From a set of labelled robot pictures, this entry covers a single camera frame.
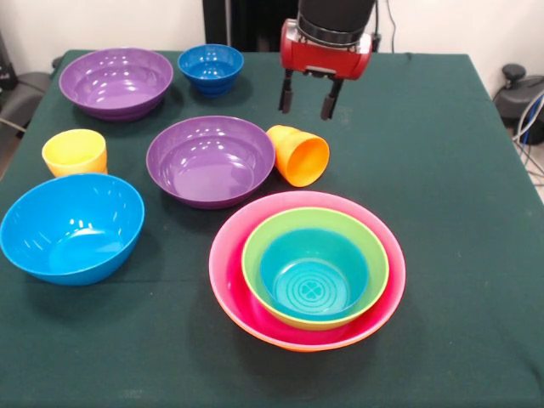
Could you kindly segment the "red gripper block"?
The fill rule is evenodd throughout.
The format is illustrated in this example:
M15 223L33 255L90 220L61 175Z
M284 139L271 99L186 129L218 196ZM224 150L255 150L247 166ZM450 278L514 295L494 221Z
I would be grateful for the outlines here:
M347 48L332 48L310 41L299 31L295 19L286 19L281 28L280 62L285 68L278 110L286 114L292 106L293 71L319 72L333 76L330 93L325 97L320 118L332 119L344 80L357 80L368 66L372 54L371 36Z

